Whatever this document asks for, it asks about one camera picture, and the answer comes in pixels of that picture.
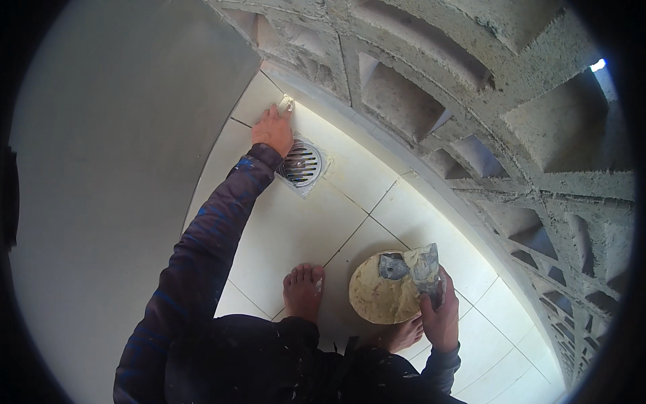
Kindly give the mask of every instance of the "pants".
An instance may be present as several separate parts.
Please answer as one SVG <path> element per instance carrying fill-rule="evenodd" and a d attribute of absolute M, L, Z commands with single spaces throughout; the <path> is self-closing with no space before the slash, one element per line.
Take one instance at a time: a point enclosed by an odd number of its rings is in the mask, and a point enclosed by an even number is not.
<path fill-rule="evenodd" d="M 227 315 L 173 343 L 165 395 L 181 403 L 459 403 L 376 346 L 323 352 L 316 324 Z"/>

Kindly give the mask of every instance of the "concrete wall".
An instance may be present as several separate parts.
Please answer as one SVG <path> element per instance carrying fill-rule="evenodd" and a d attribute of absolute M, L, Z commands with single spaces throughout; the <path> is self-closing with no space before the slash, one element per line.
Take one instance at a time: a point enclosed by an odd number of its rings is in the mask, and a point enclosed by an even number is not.
<path fill-rule="evenodd" d="M 10 145 L 17 300 L 77 403 L 114 370 L 260 58 L 197 0 L 72 1 L 23 84 Z"/>
<path fill-rule="evenodd" d="M 577 17 L 559 0 L 208 3 L 276 77 L 309 83 L 308 96 L 460 201 L 456 220 L 536 309 L 566 382 L 580 378 L 623 290 L 634 177 Z"/>

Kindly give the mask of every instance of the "drain cover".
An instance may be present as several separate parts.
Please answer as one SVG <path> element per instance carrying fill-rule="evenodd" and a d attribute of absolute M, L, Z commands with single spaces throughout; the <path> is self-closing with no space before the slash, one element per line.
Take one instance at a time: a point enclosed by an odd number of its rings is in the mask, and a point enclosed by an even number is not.
<path fill-rule="evenodd" d="M 317 148 L 305 142 L 295 142 L 278 172 L 291 185 L 304 187 L 318 178 L 322 169 Z"/>

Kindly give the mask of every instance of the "person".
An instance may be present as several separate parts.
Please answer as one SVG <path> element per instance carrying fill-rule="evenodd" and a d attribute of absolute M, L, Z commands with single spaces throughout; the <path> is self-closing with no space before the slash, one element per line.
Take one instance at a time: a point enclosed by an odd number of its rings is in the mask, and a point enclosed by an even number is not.
<path fill-rule="evenodd" d="M 360 346 L 351 338 L 344 356 L 317 348 L 325 285 L 319 265 L 299 264 L 285 276 L 286 318 L 279 323 L 241 314 L 213 318 L 254 202 L 293 145 L 290 119 L 291 111 L 281 116 L 275 104 L 264 111 L 251 129 L 251 150 L 175 245 L 125 345 L 115 403 L 460 402 L 450 396 L 460 359 L 458 300 L 448 275 L 436 311 L 422 294 L 413 319 Z M 419 374 L 395 353 L 422 334 L 433 348 Z"/>

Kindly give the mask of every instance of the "right hand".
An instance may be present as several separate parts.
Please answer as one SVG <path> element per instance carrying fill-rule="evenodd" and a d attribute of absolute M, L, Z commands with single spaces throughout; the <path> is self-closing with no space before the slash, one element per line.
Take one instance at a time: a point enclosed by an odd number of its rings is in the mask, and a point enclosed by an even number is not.
<path fill-rule="evenodd" d="M 457 321 L 459 301 L 455 296 L 453 279 L 440 265 L 440 271 L 446 277 L 446 295 L 444 303 L 437 310 L 433 310 L 431 298 L 422 293 L 419 299 L 419 308 L 422 310 L 422 323 L 426 338 L 433 344 L 434 349 L 440 352 L 451 352 L 457 348 Z M 442 285 L 438 284 L 440 294 Z"/>
<path fill-rule="evenodd" d="M 292 111 L 288 109 L 289 106 L 283 115 L 279 116 L 278 107 L 271 104 L 269 109 L 262 113 L 260 122 L 251 128 L 251 144 L 264 143 L 277 151 L 281 157 L 287 156 L 294 144 L 294 134 L 289 127 Z"/>

